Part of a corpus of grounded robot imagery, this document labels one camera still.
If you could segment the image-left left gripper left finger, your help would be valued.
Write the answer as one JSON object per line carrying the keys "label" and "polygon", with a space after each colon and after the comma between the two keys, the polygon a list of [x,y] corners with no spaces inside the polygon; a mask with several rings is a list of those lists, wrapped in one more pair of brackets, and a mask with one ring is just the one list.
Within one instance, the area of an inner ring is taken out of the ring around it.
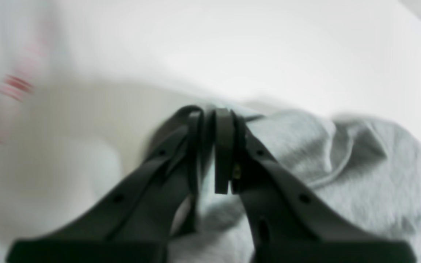
{"label": "image-left left gripper left finger", "polygon": [[213,106],[185,106],[165,122],[143,163],[62,228],[13,243],[8,263],[165,263],[182,203],[196,198],[213,147]]}

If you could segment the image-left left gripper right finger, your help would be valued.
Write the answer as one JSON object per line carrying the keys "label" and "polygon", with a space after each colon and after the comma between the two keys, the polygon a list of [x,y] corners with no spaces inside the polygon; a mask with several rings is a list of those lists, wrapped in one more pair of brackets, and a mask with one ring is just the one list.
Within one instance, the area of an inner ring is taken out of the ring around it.
{"label": "image-left left gripper right finger", "polygon": [[415,263],[405,241],[361,230],[279,164],[233,111],[215,111],[215,193],[239,196],[258,263]]}

